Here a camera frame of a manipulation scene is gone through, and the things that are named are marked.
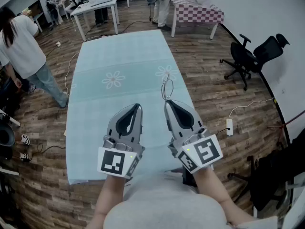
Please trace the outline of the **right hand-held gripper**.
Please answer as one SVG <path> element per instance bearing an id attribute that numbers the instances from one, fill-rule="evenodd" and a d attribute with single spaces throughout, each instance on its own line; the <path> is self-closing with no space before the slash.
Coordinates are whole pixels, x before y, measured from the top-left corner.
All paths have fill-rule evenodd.
<path id="1" fill-rule="evenodd" d="M 211 167 L 223 157 L 216 135 L 203 128 L 202 120 L 193 108 L 179 101 L 166 100 L 164 114 L 173 135 L 168 148 L 189 173 Z"/>

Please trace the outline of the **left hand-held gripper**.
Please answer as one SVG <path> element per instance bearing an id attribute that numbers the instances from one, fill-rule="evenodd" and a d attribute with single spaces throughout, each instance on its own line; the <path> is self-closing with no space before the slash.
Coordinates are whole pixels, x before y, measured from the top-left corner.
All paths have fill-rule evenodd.
<path id="1" fill-rule="evenodd" d="M 133 177 L 145 150 L 139 144 L 142 117 L 141 105 L 132 104 L 110 119 L 104 144 L 98 149 L 97 171 L 116 177 Z M 131 142 L 114 137 L 131 137 Z"/>

